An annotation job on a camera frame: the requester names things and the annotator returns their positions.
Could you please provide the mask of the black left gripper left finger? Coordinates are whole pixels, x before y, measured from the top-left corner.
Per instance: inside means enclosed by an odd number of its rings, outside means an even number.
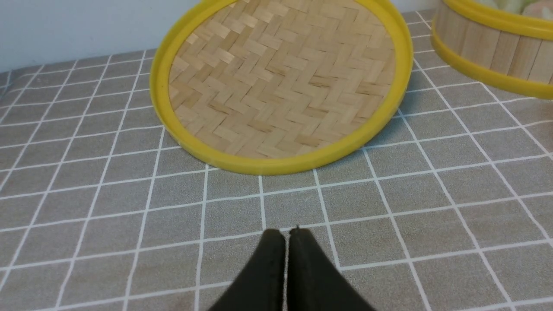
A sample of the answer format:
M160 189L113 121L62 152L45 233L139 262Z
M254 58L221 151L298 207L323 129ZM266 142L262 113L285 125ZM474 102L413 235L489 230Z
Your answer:
M285 252L283 234L266 229L248 262L210 311L282 310Z

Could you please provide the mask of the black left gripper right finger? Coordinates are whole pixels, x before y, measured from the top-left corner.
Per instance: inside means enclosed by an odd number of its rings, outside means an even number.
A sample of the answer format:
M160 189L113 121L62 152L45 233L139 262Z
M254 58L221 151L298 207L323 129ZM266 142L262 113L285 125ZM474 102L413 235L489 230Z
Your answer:
M290 231L287 303L289 311L375 310L334 267L306 228Z

